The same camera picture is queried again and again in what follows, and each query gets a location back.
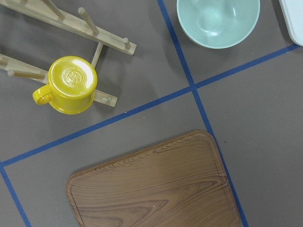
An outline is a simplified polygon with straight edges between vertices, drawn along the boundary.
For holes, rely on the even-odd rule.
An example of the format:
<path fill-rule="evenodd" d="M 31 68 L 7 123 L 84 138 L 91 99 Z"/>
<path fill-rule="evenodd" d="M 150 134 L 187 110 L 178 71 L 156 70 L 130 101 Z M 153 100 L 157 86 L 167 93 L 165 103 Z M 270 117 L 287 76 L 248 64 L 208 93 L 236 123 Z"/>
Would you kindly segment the wooden tray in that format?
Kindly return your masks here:
<path fill-rule="evenodd" d="M 237 227 L 240 214 L 206 131 L 73 174 L 65 193 L 80 227 Z"/>

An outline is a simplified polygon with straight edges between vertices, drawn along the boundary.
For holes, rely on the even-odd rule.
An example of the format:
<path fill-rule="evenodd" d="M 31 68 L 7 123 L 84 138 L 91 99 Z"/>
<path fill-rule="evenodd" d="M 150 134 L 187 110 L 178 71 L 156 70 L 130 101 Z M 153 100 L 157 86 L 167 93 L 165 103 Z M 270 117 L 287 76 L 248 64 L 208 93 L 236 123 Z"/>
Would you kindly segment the cream plastic tray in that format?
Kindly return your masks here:
<path fill-rule="evenodd" d="M 298 46 L 303 45 L 303 1 L 280 0 L 279 1 L 286 27 L 291 40 Z"/>

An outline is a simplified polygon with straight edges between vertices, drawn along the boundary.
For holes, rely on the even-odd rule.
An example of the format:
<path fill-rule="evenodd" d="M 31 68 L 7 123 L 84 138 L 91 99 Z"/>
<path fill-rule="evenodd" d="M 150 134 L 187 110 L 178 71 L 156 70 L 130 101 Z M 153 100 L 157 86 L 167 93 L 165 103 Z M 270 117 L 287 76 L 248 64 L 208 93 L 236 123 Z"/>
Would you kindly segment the yellow mug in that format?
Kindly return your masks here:
<path fill-rule="evenodd" d="M 33 92 L 33 100 L 63 114 L 79 114 L 94 101 L 97 82 L 95 68 L 88 61 L 77 56 L 61 57 L 51 65 L 47 84 Z"/>

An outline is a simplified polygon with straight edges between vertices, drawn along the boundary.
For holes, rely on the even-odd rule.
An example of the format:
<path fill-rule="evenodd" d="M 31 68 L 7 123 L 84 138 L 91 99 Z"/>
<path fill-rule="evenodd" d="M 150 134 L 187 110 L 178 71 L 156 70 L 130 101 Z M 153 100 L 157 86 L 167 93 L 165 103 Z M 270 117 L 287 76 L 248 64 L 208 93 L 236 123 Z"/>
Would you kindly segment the green bowl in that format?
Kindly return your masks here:
<path fill-rule="evenodd" d="M 255 28 L 259 0 L 178 0 L 176 10 L 185 35 L 209 49 L 233 47 Z"/>

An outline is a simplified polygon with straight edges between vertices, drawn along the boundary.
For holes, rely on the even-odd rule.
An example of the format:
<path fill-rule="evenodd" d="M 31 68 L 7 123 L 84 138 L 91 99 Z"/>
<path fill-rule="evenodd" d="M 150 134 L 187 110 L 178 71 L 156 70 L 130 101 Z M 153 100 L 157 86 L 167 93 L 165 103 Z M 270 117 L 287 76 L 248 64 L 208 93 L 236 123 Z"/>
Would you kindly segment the wooden peg rack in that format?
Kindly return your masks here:
<path fill-rule="evenodd" d="M 96 26 L 83 7 L 78 9 L 80 15 L 78 18 L 57 8 L 50 0 L 2 0 L 0 5 L 97 42 L 92 59 L 93 67 L 96 67 L 104 46 L 128 55 L 135 52 L 136 44 L 130 42 L 127 37 L 121 38 Z M 0 68 L 7 71 L 10 76 L 29 78 L 47 84 L 47 71 L 4 54 L 0 55 Z"/>

